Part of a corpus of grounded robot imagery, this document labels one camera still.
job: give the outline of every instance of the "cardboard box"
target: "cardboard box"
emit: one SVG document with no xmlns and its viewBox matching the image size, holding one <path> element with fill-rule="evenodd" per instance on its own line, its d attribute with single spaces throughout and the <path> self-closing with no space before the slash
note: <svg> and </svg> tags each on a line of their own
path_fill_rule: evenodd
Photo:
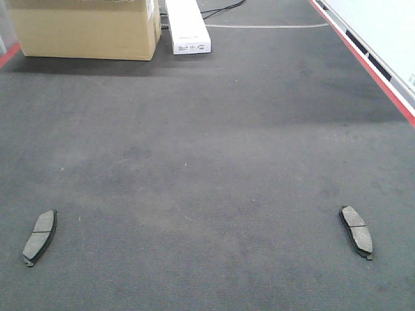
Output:
<svg viewBox="0 0 415 311">
<path fill-rule="evenodd" d="M 6 0 L 26 56 L 151 60 L 158 0 Z"/>
</svg>

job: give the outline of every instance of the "white tape line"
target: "white tape line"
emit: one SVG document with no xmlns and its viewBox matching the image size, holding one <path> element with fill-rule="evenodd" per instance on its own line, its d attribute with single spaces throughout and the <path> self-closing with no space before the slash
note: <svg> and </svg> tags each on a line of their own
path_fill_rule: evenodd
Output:
<svg viewBox="0 0 415 311">
<path fill-rule="evenodd" d="M 315 25 L 221 25 L 221 24 L 206 24 L 208 28 L 223 28 L 223 29 L 312 29 L 328 26 L 328 23 Z M 163 27 L 168 27 L 168 24 L 162 24 Z"/>
</svg>

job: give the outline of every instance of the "white wall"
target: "white wall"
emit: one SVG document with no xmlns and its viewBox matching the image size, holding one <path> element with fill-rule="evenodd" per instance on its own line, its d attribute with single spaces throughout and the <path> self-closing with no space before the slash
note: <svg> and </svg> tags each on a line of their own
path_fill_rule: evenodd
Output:
<svg viewBox="0 0 415 311">
<path fill-rule="evenodd" d="M 4 54 L 17 40 L 6 12 L 5 2 L 0 0 L 0 55 Z"/>
<path fill-rule="evenodd" d="M 415 92 L 415 0 L 324 0 L 388 71 Z"/>
</svg>

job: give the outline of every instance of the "white box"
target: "white box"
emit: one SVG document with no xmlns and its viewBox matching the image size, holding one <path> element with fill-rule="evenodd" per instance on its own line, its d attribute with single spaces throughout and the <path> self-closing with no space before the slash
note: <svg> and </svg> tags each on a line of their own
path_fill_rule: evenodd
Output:
<svg viewBox="0 0 415 311">
<path fill-rule="evenodd" d="M 165 2 L 173 54 L 210 53 L 210 36 L 196 0 Z"/>
</svg>

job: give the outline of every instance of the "gray carpet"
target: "gray carpet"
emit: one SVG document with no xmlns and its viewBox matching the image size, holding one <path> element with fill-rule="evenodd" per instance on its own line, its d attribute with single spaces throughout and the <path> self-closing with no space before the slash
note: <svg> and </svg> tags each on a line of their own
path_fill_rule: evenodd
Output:
<svg viewBox="0 0 415 311">
<path fill-rule="evenodd" d="M 324 20 L 263 0 L 209 22 Z M 165 31 L 151 62 L 0 71 L 1 310 L 415 310 L 411 125 L 330 27 L 209 33 L 211 54 L 173 56 Z"/>
</svg>

